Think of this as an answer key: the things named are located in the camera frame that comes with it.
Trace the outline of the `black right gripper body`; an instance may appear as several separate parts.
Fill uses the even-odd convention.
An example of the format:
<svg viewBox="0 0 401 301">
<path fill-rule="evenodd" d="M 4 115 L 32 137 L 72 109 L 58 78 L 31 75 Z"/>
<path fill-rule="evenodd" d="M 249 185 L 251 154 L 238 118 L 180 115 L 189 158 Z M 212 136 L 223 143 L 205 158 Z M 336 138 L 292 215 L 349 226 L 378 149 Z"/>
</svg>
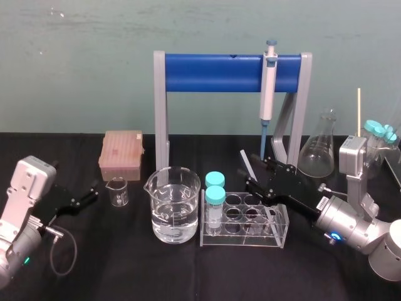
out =
<svg viewBox="0 0 401 301">
<path fill-rule="evenodd" d="M 321 210 L 317 205 L 324 196 L 302 175 L 286 171 L 277 171 L 266 188 L 268 206 L 283 204 L 309 221 L 317 221 L 320 217 Z"/>
</svg>

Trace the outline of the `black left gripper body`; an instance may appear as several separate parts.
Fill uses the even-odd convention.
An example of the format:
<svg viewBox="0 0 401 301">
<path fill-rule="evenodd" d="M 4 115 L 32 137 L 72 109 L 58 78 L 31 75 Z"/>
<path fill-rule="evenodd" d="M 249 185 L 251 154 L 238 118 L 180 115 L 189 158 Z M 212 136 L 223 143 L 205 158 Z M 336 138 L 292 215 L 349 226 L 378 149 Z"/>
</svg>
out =
<svg viewBox="0 0 401 301">
<path fill-rule="evenodd" d="M 69 208 L 76 198 L 63 186 L 53 185 L 49 192 L 36 203 L 33 208 L 33 217 L 43 225 L 50 225 L 65 208 Z"/>
</svg>

